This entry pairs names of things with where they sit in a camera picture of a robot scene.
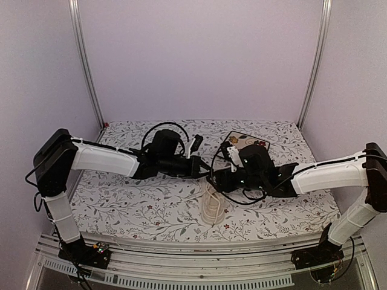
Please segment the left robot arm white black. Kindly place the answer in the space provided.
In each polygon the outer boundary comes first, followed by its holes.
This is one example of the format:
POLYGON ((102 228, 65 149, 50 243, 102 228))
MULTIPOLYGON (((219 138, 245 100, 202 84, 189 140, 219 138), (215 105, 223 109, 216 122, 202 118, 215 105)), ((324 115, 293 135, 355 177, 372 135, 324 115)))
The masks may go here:
POLYGON ((58 129, 33 158, 31 175, 37 188, 41 205, 47 211, 61 240, 67 244, 67 253, 77 262, 85 262, 90 256, 87 245, 74 219, 68 200, 67 180, 72 171, 91 170, 113 173, 135 180, 153 178, 159 173, 167 176, 198 179, 209 174, 209 166, 194 153, 202 137, 197 135, 184 144, 180 134, 163 129, 154 135, 149 144, 139 149, 125 150, 119 147, 97 144, 76 138, 66 129, 58 129))

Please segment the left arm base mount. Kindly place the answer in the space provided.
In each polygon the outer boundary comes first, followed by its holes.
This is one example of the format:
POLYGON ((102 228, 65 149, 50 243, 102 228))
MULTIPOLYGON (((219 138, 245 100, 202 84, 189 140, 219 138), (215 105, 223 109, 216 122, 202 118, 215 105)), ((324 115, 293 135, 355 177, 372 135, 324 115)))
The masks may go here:
POLYGON ((77 265, 107 269, 111 254, 109 244, 97 242, 94 245, 87 245, 83 237, 80 237, 75 242, 62 242, 58 257, 77 265))

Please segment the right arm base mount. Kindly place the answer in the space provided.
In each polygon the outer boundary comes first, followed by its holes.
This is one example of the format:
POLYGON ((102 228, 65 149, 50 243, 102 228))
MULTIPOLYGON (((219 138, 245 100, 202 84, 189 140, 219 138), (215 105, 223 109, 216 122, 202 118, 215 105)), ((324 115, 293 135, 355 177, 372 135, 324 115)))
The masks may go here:
POLYGON ((327 240, 318 245, 296 250, 291 253, 291 262, 296 269, 310 268, 344 258, 342 246, 337 246, 327 240))

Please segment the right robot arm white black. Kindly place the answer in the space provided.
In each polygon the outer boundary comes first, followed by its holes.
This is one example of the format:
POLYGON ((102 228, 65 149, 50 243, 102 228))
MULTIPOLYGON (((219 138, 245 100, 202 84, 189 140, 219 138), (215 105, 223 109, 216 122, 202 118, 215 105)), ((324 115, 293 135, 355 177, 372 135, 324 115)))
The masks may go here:
POLYGON ((377 143, 352 155, 319 163, 276 166, 263 146, 230 152, 232 167, 211 170, 207 180, 219 193, 259 190, 264 196, 293 198, 318 190, 361 187, 363 192, 338 220, 324 228, 313 250, 326 263, 336 250, 378 214, 386 212, 386 153, 377 143))

